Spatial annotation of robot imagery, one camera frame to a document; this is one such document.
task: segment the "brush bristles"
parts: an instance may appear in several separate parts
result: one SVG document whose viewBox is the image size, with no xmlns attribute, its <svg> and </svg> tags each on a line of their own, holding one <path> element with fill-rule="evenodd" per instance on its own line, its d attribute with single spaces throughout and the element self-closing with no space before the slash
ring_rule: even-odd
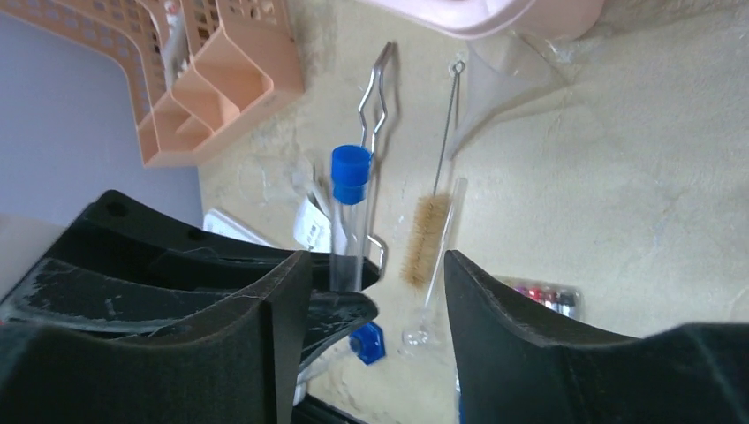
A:
<svg viewBox="0 0 749 424">
<path fill-rule="evenodd" d="M 419 199 L 408 251 L 401 268 L 401 277 L 417 289 L 423 289 L 432 278 L 449 210 L 448 194 Z"/>
</svg>

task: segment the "blue-gray surface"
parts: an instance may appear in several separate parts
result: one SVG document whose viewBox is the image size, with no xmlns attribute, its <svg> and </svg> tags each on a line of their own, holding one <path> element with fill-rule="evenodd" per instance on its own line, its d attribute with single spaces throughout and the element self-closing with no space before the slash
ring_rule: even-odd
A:
<svg viewBox="0 0 749 424">
<path fill-rule="evenodd" d="M 195 168 L 146 170 L 118 65 L 0 13 L 0 213 L 67 225 L 109 188 L 199 225 Z"/>
</svg>

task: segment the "blue object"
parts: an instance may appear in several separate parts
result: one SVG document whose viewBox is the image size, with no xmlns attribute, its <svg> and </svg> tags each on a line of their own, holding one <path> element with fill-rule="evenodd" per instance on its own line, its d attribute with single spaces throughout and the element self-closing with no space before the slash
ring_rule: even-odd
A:
<svg viewBox="0 0 749 424">
<path fill-rule="evenodd" d="M 344 145 L 333 149 L 333 197 L 344 205 L 355 205 L 367 195 L 372 154 L 360 146 Z"/>
<path fill-rule="evenodd" d="M 385 357 L 385 338 L 382 329 L 374 322 L 368 322 L 349 336 L 349 346 L 366 365 L 371 365 Z"/>
</svg>

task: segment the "clear plastic funnel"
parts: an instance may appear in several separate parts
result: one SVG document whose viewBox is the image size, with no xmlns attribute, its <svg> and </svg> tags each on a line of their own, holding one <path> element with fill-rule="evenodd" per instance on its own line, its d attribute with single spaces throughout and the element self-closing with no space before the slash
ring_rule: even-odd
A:
<svg viewBox="0 0 749 424">
<path fill-rule="evenodd" d="M 468 107 L 447 146 L 450 159 L 500 107 L 551 81 L 551 66 L 515 34 L 474 40 L 468 49 Z"/>
</svg>

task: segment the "clear test tube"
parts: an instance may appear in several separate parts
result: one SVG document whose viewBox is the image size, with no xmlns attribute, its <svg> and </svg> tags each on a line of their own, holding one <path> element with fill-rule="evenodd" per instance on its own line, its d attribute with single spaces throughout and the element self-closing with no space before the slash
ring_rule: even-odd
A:
<svg viewBox="0 0 749 424">
<path fill-rule="evenodd" d="M 360 146 L 333 150 L 332 244 L 330 289 L 361 292 L 361 270 L 367 245 L 367 183 L 372 154 Z"/>
</svg>

